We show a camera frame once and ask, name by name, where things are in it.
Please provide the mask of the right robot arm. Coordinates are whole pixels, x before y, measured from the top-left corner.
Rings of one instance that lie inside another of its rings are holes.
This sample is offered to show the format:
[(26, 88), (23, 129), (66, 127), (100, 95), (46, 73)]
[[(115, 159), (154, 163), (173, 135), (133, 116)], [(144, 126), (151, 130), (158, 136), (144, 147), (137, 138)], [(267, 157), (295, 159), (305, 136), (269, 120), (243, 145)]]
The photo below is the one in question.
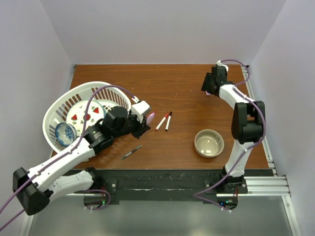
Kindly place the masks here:
[(242, 184), (245, 166), (252, 149), (265, 137), (265, 104), (242, 93), (237, 85), (227, 79), (228, 66), (218, 61), (206, 74), (201, 90), (225, 101), (233, 108), (231, 133), (234, 144), (230, 158), (222, 170), (222, 178), (208, 191), (220, 188), (231, 193)]

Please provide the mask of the white marker red tip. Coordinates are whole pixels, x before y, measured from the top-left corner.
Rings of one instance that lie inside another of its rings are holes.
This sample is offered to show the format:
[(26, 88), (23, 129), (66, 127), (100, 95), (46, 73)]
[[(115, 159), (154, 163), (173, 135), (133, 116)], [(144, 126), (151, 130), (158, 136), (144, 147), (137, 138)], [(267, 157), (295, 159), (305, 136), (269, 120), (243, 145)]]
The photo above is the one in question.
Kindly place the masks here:
[(159, 122), (159, 124), (156, 126), (155, 131), (158, 131), (160, 129), (160, 127), (162, 126), (162, 124), (166, 121), (166, 119), (168, 118), (169, 113), (167, 113), (162, 120)]

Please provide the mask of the white marker black tip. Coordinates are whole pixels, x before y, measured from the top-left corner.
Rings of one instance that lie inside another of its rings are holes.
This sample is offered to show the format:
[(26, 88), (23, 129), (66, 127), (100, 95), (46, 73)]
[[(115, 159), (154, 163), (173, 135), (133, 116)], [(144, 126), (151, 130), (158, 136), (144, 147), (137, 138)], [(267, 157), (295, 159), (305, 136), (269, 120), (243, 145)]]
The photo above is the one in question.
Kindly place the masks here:
[(171, 122), (171, 117), (172, 117), (172, 111), (169, 112), (168, 117), (167, 117), (167, 123), (166, 123), (166, 127), (165, 127), (165, 131), (169, 130), (169, 126), (170, 126), (170, 122)]

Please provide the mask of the pink highlighter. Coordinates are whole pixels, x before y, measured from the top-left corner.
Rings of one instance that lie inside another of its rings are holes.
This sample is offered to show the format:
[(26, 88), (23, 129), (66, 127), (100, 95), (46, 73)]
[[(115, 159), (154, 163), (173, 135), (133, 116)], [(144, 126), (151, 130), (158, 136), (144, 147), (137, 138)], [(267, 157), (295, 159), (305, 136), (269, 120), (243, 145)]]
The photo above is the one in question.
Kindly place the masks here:
[(148, 117), (147, 117), (147, 120), (146, 120), (146, 124), (147, 125), (150, 125), (150, 123), (152, 122), (152, 120), (154, 119), (155, 117), (155, 112), (152, 112)]

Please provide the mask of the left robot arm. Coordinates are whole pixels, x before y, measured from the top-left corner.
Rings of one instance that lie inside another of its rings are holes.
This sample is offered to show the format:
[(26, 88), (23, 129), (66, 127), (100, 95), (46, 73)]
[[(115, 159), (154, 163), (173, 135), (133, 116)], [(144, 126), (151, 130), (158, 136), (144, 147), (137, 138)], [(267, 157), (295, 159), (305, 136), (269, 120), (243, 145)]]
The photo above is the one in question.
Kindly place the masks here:
[(15, 170), (13, 195), (23, 211), (27, 215), (35, 215), (51, 201), (66, 194), (77, 191), (98, 192), (102, 187), (102, 178), (97, 176), (94, 168), (87, 168), (71, 176), (66, 176), (65, 173), (112, 146), (115, 138), (128, 134), (140, 138), (150, 130), (146, 118), (150, 109), (144, 102), (132, 105), (129, 111), (116, 106), (51, 159), (29, 170), (22, 167)]

